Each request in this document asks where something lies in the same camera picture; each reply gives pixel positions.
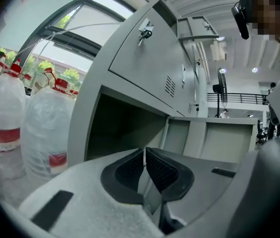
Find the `vent slots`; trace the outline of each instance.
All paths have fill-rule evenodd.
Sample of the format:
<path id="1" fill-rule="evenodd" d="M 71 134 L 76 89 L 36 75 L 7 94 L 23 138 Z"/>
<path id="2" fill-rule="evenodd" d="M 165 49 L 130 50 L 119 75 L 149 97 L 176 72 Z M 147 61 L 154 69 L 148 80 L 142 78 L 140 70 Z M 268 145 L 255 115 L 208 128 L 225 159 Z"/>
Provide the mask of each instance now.
<path id="1" fill-rule="evenodd" d="M 176 84 L 172 81 L 172 79 L 167 76 L 166 84 L 165 84 L 165 91 L 174 98 L 175 96 L 175 86 Z"/>
<path id="2" fill-rule="evenodd" d="M 192 110 L 193 105 L 191 105 L 190 103 L 188 104 L 188 113 L 191 114 L 191 110 Z"/>

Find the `red bottle cap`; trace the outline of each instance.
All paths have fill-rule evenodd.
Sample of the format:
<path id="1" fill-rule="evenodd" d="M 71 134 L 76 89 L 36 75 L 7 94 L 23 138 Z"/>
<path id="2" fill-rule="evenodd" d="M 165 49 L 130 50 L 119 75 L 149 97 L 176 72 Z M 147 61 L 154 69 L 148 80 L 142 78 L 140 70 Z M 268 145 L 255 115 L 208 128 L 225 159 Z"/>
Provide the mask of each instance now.
<path id="1" fill-rule="evenodd" d="M 70 90 L 70 93 L 71 93 L 71 94 L 76 94 L 76 95 L 78 95 L 79 92 L 77 92 L 77 91 L 75 91 L 75 90 Z"/>
<path id="2" fill-rule="evenodd" d="M 31 80 L 32 79 L 32 77 L 29 74 L 25 74 L 24 78 L 26 78 L 27 80 Z"/>
<path id="3" fill-rule="evenodd" d="M 68 87 L 68 82 L 66 80 L 63 80 L 61 78 L 56 79 L 55 81 L 55 87 L 57 88 L 63 88 L 63 89 L 67 89 Z"/>
<path id="4" fill-rule="evenodd" d="M 51 67 L 46 68 L 46 69 L 45 69 L 45 72 L 53 72 L 53 69 L 52 69 Z"/>
<path id="5" fill-rule="evenodd" d="M 13 64 L 11 65 L 11 70 L 13 70 L 13 72 L 14 72 L 15 74 L 20 74 L 20 72 L 21 72 L 21 70 L 22 70 L 22 67 L 19 66 L 19 65 L 17 65 L 17 64 L 15 64 L 15 63 L 13 63 Z"/>

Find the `green tree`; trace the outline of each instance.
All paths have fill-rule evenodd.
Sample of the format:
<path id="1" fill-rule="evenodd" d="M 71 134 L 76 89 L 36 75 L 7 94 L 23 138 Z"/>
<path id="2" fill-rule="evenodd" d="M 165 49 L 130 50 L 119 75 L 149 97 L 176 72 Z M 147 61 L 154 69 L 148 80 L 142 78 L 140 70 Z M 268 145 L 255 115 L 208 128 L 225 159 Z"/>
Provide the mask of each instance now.
<path id="1" fill-rule="evenodd" d="M 39 63 L 39 66 L 38 66 L 38 68 L 37 68 L 37 71 L 40 72 L 40 73 L 44 73 L 44 70 L 45 70 L 46 68 L 52 68 L 53 73 L 55 72 L 55 66 L 54 66 L 54 64 L 52 64 L 50 61 L 47 61 L 47 60 L 42 61 L 42 62 Z"/>
<path id="2" fill-rule="evenodd" d="M 72 90 L 79 91 L 81 82 L 79 81 L 79 73 L 76 69 L 67 69 L 63 75 L 61 75 L 61 78 L 71 84 L 70 88 Z"/>
<path id="3" fill-rule="evenodd" d="M 59 22 L 57 22 L 57 24 L 55 26 L 63 29 L 69 19 L 70 19 L 70 16 L 66 15 Z"/>
<path id="4" fill-rule="evenodd" d="M 79 73 L 76 69 L 66 69 L 64 75 L 72 78 L 73 80 L 79 80 Z"/>
<path id="5" fill-rule="evenodd" d="M 31 71 L 36 71 L 36 68 L 33 66 L 33 64 L 34 64 L 34 57 L 32 56 L 32 55 L 30 55 L 29 57 L 28 57 L 28 59 L 26 60 L 26 62 L 25 62 L 25 64 L 24 64 L 24 66 L 23 66 L 23 69 L 22 69 L 22 73 L 23 74 L 29 74 L 29 75 L 31 75 Z"/>
<path id="6" fill-rule="evenodd" d="M 16 52 L 15 51 L 9 51 L 6 53 L 6 58 L 5 58 L 5 64 L 10 67 L 13 63 L 14 58 L 16 57 Z"/>

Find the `red label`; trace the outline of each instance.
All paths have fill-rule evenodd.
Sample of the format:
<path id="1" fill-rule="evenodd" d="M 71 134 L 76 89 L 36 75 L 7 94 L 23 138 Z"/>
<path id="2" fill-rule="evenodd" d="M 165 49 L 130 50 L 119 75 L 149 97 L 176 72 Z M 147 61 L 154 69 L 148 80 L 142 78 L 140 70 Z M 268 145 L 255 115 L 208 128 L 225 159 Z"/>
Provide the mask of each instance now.
<path id="1" fill-rule="evenodd" d="M 0 129 L 0 143 L 10 143 L 20 139 L 20 128 L 17 129 Z"/>
<path id="2" fill-rule="evenodd" d="M 50 167 L 58 167 L 67 163 L 67 153 L 53 154 L 49 156 Z"/>

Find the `plastic wrap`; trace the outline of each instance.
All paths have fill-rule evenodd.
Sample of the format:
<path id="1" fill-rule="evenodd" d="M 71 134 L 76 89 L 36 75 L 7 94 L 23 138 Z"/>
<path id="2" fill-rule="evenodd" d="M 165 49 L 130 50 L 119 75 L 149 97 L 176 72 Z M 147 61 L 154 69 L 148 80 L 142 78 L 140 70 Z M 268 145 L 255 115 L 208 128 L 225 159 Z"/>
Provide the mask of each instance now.
<path id="1" fill-rule="evenodd" d="M 25 175 L 20 127 L 26 97 L 20 79 L 8 74 L 0 76 L 0 178 L 15 179 Z"/>
<path id="2" fill-rule="evenodd" d="M 67 168 L 67 140 L 75 101 L 50 87 L 28 101 L 21 127 L 26 173 L 42 185 Z"/>

